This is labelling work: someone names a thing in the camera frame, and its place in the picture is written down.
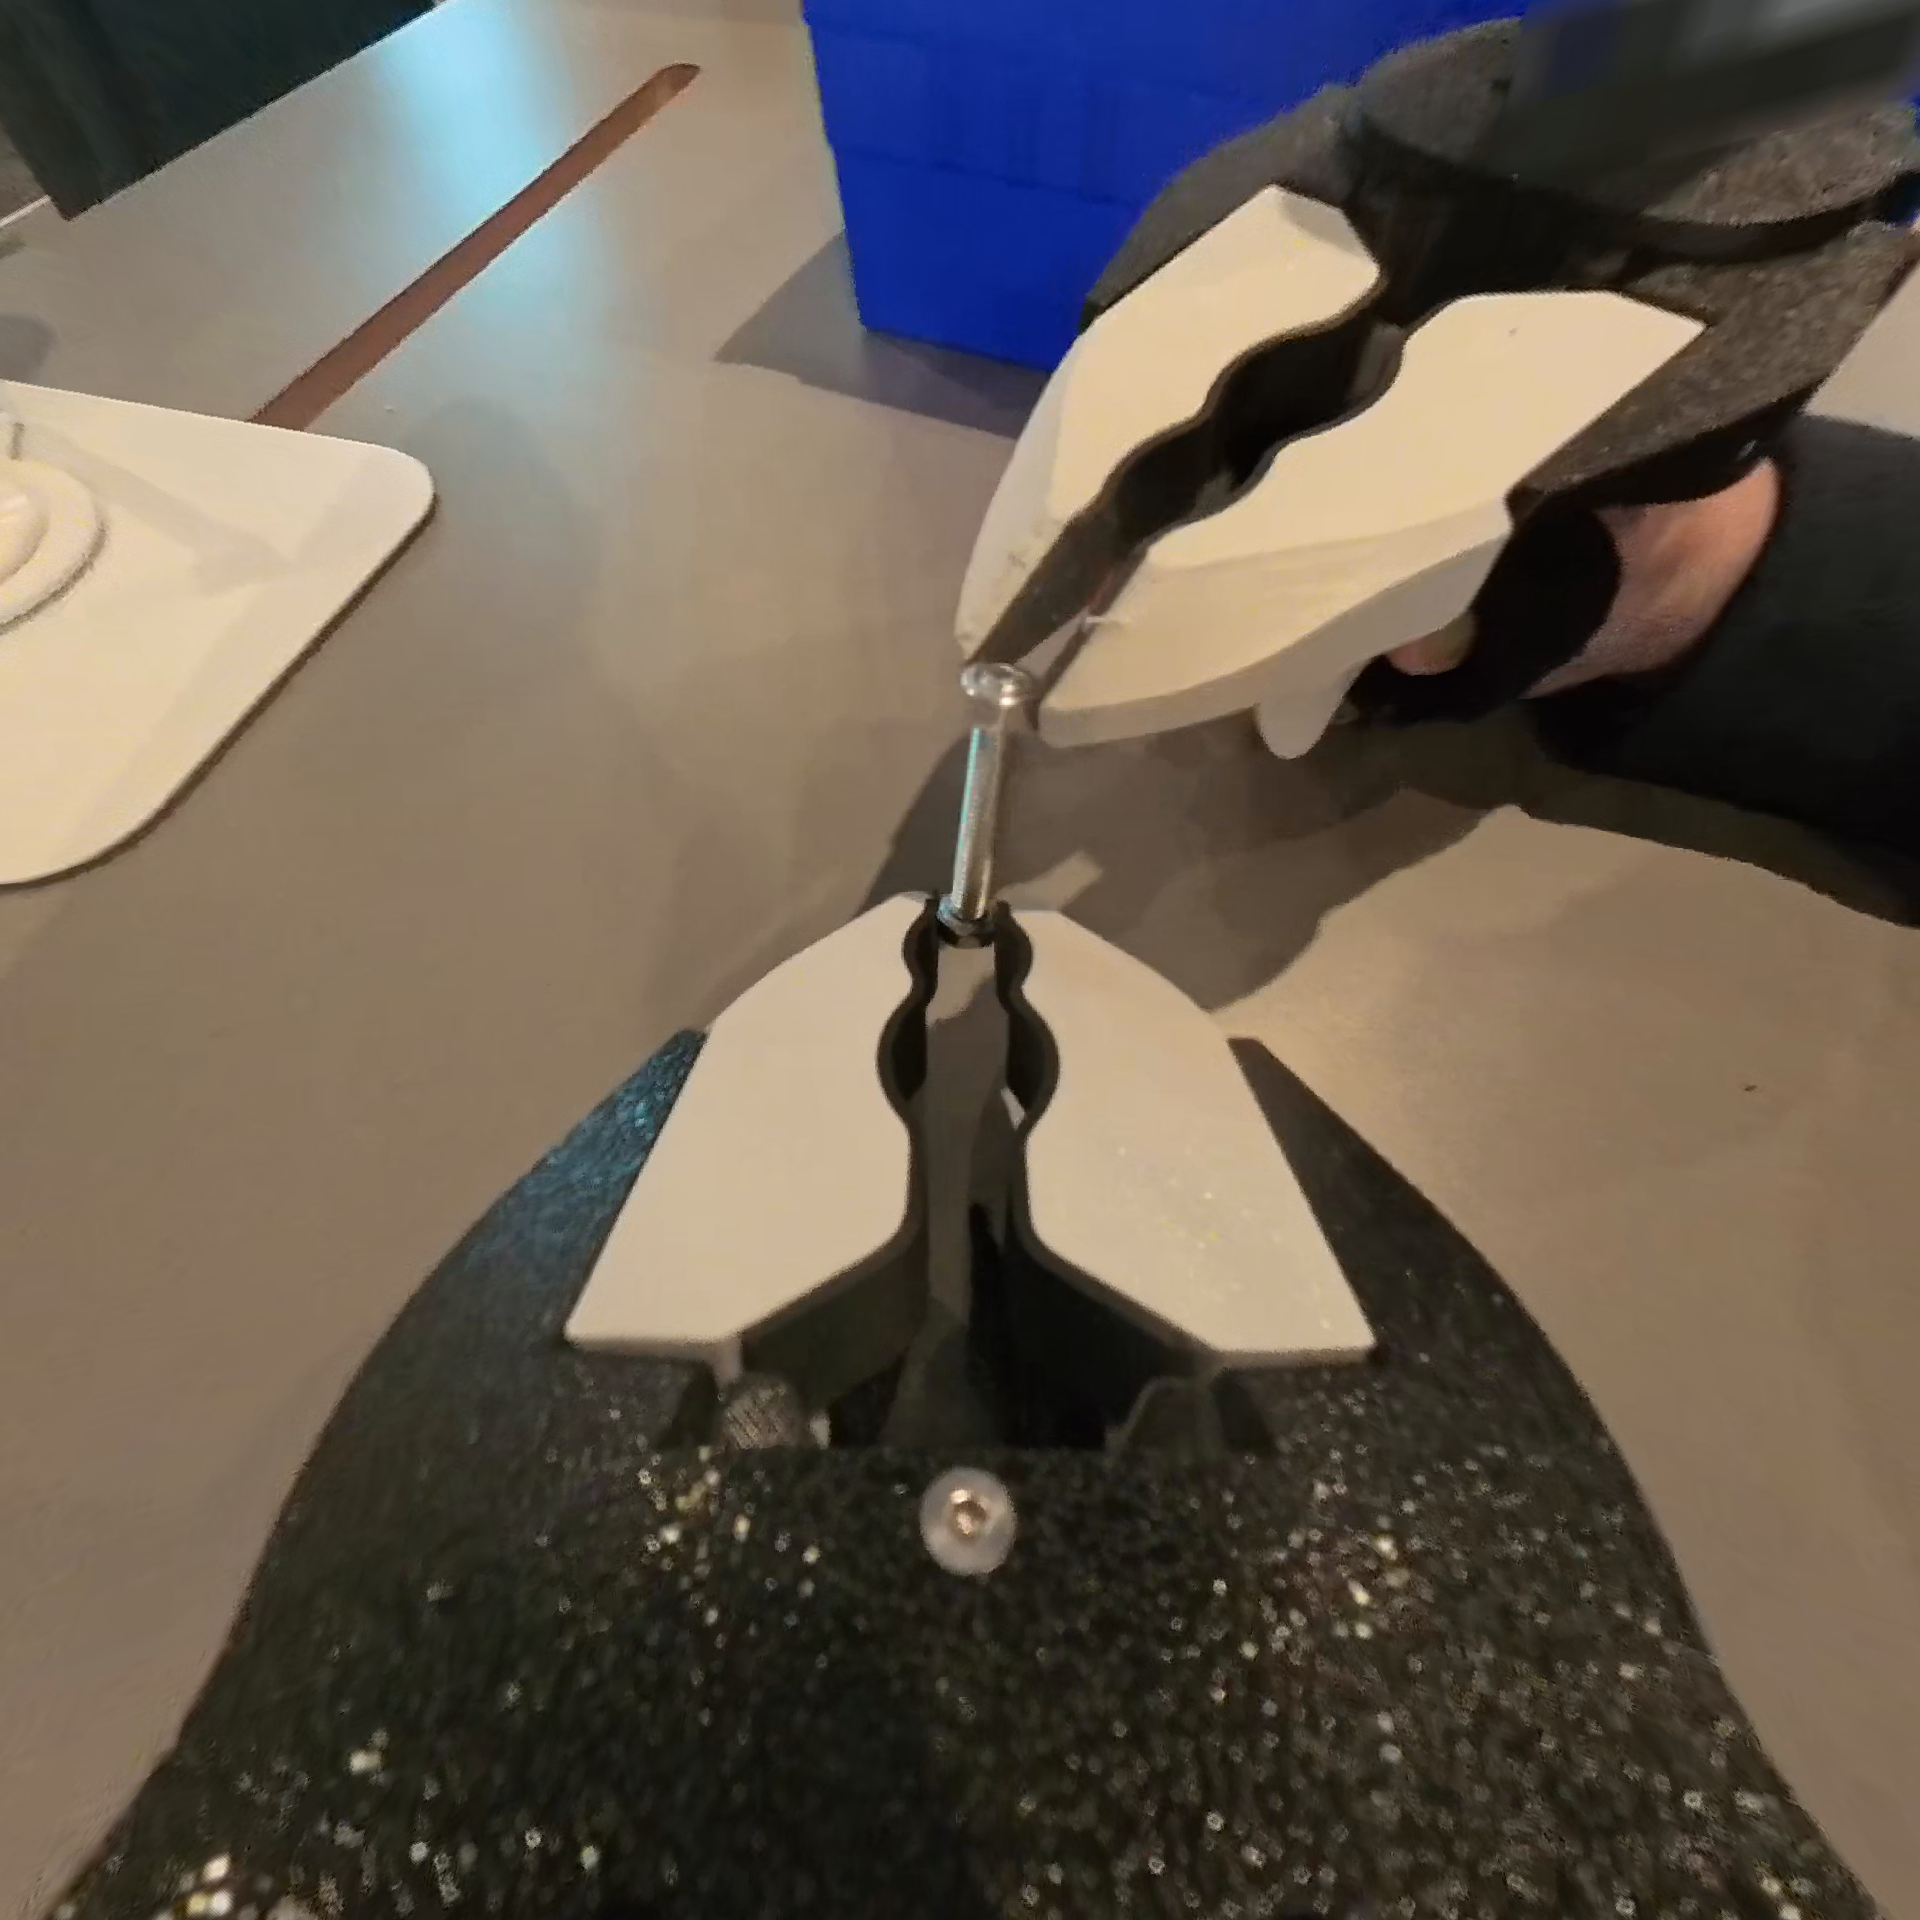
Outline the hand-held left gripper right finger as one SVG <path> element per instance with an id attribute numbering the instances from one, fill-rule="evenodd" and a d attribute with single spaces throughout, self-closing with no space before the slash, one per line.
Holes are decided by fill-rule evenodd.
<path id="1" fill-rule="evenodd" d="M 1178 1360 L 1368 1360 L 1376 1332 L 1213 1018 L 1061 909 L 1014 914 L 999 960 L 1032 1251 Z"/>

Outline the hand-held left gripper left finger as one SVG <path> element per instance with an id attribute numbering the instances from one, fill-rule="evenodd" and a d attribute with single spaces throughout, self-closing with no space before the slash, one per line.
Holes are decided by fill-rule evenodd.
<path id="1" fill-rule="evenodd" d="M 927 1297 L 914 1098 L 933 908 L 894 897 L 738 995 L 565 1325 L 711 1373 L 884 1373 Z"/>

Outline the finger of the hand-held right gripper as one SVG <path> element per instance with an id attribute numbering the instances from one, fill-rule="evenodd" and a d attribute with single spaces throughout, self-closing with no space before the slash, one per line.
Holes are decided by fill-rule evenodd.
<path id="1" fill-rule="evenodd" d="M 1340 416 L 1378 297 L 1381 265 L 1345 216 L 1266 186 L 1087 322 L 980 521 L 961 659 L 1034 654 L 1156 538 Z"/>
<path id="2" fill-rule="evenodd" d="M 1469 610 L 1520 483 L 1698 332 L 1614 292 L 1441 307 L 1368 406 L 1145 548 L 1042 701 L 1040 739 L 1090 748 L 1253 713 L 1272 755 L 1305 756 L 1372 661 Z"/>

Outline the blue plastic bin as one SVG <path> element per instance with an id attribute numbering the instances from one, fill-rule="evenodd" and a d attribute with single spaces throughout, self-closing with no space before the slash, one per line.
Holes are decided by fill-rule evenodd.
<path id="1" fill-rule="evenodd" d="M 1012 437 L 1145 206 L 1185 164 L 1497 2 L 805 4 L 854 392 Z"/>

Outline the silver bolt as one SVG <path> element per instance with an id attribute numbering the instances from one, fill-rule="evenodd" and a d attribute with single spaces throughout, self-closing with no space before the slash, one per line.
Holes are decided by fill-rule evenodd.
<path id="1" fill-rule="evenodd" d="M 1018 734 L 1037 683 L 1018 664 L 973 661 L 960 680 L 967 697 L 967 779 L 957 813 L 945 898 L 967 916 L 993 908 L 1000 804 Z"/>

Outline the person's right forearm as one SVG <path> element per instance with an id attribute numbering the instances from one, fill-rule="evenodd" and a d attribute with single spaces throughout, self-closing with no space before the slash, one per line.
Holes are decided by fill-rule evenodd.
<path id="1" fill-rule="evenodd" d="M 1916 923 L 1917 445 L 1798 419 L 1753 571 L 1696 649 L 1536 701 L 1551 756 L 1809 830 Z"/>

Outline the person's right hand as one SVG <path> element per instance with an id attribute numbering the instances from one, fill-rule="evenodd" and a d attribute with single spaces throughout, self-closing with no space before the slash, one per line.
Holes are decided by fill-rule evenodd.
<path id="1" fill-rule="evenodd" d="M 1710 497 L 1600 507 L 1617 563 L 1615 596 L 1597 632 L 1528 700 L 1680 665 L 1760 563 L 1780 500 L 1777 467 L 1762 457 Z"/>

